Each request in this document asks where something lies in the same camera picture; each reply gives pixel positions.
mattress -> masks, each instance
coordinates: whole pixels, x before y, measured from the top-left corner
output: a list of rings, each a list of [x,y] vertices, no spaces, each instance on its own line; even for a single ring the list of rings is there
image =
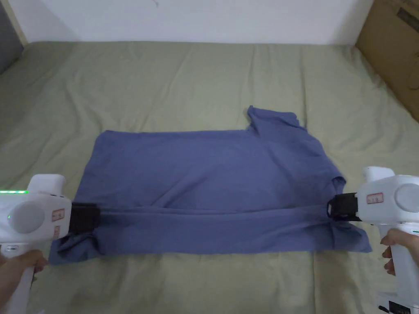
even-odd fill
[[[291,111],[347,179],[419,175],[419,124],[346,46],[35,43],[0,76],[1,188],[60,173],[75,195],[95,138],[243,129],[253,105]],[[395,281],[373,252],[132,255],[47,267],[28,313],[375,313]]]

sticker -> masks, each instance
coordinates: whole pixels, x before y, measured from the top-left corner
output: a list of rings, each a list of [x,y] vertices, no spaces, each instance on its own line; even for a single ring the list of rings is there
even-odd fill
[[[367,195],[367,204],[376,204],[384,202],[384,194],[376,193]]]
[[[59,229],[60,229],[60,226],[54,227],[54,236],[52,237],[53,240],[56,240],[59,238]]]
[[[57,209],[56,211],[53,211],[52,212],[51,221],[54,222],[54,221],[63,219],[64,218],[64,213],[65,213],[65,209],[64,208]]]

folded shirt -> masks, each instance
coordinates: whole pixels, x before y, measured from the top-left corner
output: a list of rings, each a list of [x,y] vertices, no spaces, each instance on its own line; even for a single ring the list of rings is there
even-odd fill
[[[106,131],[76,202],[100,226],[52,243],[53,265],[104,255],[370,252],[366,233],[327,217],[345,180],[293,113],[250,107],[246,130]]]

finger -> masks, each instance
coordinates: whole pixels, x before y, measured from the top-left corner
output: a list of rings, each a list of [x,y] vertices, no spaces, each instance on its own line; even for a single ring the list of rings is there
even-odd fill
[[[385,265],[384,269],[386,270],[394,270],[394,262],[393,259],[389,260]]]
[[[418,242],[418,237],[413,234],[406,233],[399,229],[390,229],[387,235],[381,240],[384,245],[403,245],[404,247],[411,248]]]
[[[42,256],[42,252],[39,250],[32,250],[22,254],[20,256],[14,257],[23,268],[28,268],[31,266],[35,266],[39,261],[43,261],[44,257]]]
[[[384,258],[392,258],[393,256],[391,255],[391,248],[387,247],[382,255]]]

gripper handle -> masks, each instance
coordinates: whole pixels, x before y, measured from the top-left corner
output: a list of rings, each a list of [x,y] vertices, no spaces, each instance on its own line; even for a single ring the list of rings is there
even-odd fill
[[[12,258],[17,255],[24,254],[32,249],[32,246],[22,245],[2,245],[1,253],[7,257]],[[26,308],[29,300],[29,291],[31,289],[32,280],[34,277],[34,267],[29,267],[24,270],[18,287],[9,299],[7,304],[0,310],[1,314],[26,314]]]
[[[391,228],[417,235],[419,224],[379,225],[380,236],[383,238]],[[397,296],[407,304],[419,305],[419,267],[409,250],[401,245],[392,245],[394,270],[397,280]]]

